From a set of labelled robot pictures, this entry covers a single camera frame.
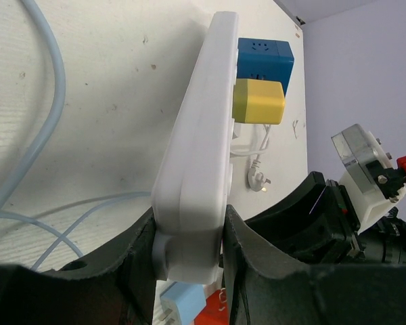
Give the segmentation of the white multicolour power strip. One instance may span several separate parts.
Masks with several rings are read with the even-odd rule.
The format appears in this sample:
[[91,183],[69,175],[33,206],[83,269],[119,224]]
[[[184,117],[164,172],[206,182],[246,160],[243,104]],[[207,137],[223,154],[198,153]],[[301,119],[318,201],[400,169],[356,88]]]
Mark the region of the white multicolour power strip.
[[152,189],[160,280],[211,284],[231,187],[238,15],[212,17]]

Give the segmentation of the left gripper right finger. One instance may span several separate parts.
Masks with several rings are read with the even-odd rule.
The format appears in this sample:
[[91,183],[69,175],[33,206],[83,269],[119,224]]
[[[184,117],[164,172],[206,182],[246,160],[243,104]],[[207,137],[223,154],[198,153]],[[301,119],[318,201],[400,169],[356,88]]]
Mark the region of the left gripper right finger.
[[225,214],[230,324],[406,324],[406,264],[307,265]]

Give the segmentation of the light blue charger plug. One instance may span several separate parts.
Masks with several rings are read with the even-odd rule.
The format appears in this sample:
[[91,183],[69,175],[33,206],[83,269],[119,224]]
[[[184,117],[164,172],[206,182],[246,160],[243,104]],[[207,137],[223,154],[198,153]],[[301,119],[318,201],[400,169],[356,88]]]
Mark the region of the light blue charger plug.
[[160,295],[160,304],[165,324],[193,324],[206,307],[204,286],[174,282]]

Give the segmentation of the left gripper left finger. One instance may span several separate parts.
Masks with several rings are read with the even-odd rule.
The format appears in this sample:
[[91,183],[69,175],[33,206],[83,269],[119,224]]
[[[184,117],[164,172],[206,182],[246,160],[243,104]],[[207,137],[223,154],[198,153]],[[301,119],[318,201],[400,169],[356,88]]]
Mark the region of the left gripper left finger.
[[0,265],[0,324],[151,324],[156,225],[130,228],[58,271]]

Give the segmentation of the red cube adapter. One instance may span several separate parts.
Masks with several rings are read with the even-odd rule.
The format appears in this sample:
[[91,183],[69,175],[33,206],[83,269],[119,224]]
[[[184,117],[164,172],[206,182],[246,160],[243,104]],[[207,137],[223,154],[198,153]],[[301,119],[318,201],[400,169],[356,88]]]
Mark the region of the red cube adapter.
[[206,299],[206,307],[194,320],[195,325],[228,325],[229,313],[224,288],[215,291]]

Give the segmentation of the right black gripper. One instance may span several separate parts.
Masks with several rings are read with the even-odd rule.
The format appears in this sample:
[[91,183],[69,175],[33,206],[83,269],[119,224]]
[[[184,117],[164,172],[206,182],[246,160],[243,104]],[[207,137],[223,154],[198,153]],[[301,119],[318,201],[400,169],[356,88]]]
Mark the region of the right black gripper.
[[258,235],[308,264],[406,263],[406,222],[397,208],[364,232],[346,188],[312,172],[283,200],[246,220]]

